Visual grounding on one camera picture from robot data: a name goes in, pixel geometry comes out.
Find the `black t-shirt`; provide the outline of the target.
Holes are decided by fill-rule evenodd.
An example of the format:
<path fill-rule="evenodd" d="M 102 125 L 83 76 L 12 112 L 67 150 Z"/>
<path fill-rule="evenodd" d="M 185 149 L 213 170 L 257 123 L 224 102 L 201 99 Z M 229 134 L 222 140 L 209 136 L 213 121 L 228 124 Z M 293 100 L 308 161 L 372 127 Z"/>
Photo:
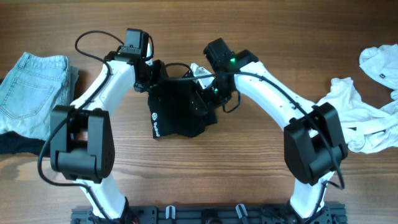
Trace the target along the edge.
<path fill-rule="evenodd" d="M 157 60 L 152 66 L 147 104 L 154 139 L 170 134 L 194 138 L 218 122 L 214 110 L 196 106 L 199 86 L 193 80 L 186 80 L 191 77 L 188 70 L 180 81 L 173 81 L 163 62 Z"/>

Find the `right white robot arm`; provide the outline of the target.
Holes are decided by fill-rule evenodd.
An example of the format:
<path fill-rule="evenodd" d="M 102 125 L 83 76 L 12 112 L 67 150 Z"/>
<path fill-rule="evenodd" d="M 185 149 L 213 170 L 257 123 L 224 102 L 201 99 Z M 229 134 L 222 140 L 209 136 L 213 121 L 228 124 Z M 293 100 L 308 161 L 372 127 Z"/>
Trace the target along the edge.
<path fill-rule="evenodd" d="M 273 77 L 250 51 L 234 53 L 222 38 L 203 51 L 213 73 L 199 75 L 201 102 L 206 109 L 225 106 L 235 91 L 257 103 L 283 130 L 284 159 L 295 177 L 288 204 L 268 205 L 262 216 L 274 223 L 347 223 L 343 204 L 326 203 L 331 178 L 343 190 L 340 169 L 348 146 L 337 110 L 330 103 L 317 106 Z"/>

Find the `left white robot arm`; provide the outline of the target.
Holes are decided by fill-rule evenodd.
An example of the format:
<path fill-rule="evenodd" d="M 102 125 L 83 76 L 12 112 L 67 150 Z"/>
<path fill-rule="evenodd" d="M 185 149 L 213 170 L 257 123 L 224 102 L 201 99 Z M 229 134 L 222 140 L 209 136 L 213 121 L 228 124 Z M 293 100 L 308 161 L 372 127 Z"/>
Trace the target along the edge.
<path fill-rule="evenodd" d="M 153 56 L 152 37 L 140 29 L 127 29 L 118 49 L 100 60 L 103 69 L 89 89 L 51 112 L 50 137 L 37 170 L 44 181 L 61 186 L 42 170 L 44 153 L 49 152 L 52 169 L 66 179 L 63 186 L 81 188 L 90 201 L 92 208 L 82 218 L 72 218 L 72 223 L 137 223 L 111 174 L 115 148 L 110 117 L 130 89 L 145 92 L 153 87 L 159 73 Z"/>

